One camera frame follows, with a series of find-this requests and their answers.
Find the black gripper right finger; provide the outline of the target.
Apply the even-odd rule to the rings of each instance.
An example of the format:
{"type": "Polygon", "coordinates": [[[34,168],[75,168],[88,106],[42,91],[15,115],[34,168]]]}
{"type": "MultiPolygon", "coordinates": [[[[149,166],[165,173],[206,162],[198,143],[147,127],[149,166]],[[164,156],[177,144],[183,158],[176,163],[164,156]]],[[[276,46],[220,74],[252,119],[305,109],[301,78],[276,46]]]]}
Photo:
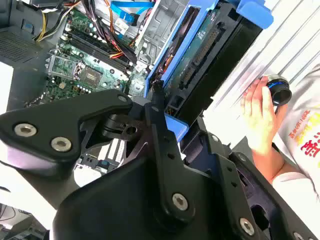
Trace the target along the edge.
{"type": "Polygon", "coordinates": [[[214,215],[226,240],[315,240],[298,215],[241,152],[196,119],[181,141],[185,164],[217,184],[214,215]]]}

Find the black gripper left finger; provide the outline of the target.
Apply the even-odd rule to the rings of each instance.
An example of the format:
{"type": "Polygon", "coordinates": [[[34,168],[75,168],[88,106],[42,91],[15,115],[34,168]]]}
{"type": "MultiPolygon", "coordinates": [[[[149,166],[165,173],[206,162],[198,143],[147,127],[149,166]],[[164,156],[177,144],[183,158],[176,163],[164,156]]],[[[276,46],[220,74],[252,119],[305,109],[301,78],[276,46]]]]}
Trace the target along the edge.
{"type": "Polygon", "coordinates": [[[167,128],[160,87],[143,107],[111,89],[9,111],[0,117],[0,141],[10,166],[46,178],[65,178],[81,154],[104,144],[120,127],[129,142],[129,155],[111,172],[140,159],[154,162],[164,217],[190,223],[195,204],[186,198],[183,182],[174,178],[185,166],[176,137],[167,128]],[[119,126],[107,128],[108,119],[119,126]]]}

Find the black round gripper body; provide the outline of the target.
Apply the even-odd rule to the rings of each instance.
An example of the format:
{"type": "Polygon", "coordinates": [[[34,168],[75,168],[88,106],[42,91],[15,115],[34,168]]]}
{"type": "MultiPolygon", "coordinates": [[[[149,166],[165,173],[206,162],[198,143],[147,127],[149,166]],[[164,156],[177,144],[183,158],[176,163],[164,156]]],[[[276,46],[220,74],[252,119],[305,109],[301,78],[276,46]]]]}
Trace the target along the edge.
{"type": "Polygon", "coordinates": [[[139,159],[74,191],[53,221],[55,240],[234,240],[218,185],[189,167],[174,175],[195,205],[190,223],[165,218],[156,165],[139,159]]]}

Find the person's left hand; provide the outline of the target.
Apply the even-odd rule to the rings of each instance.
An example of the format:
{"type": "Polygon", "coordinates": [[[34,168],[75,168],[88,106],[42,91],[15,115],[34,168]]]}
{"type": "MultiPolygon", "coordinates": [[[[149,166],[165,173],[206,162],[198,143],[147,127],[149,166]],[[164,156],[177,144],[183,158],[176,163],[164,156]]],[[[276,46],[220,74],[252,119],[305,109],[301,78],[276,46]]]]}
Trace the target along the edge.
{"type": "Polygon", "coordinates": [[[266,156],[271,151],[273,138],[288,108],[285,104],[274,109],[267,83],[266,76],[256,79],[240,101],[248,145],[255,154],[262,156],[266,156]]]}

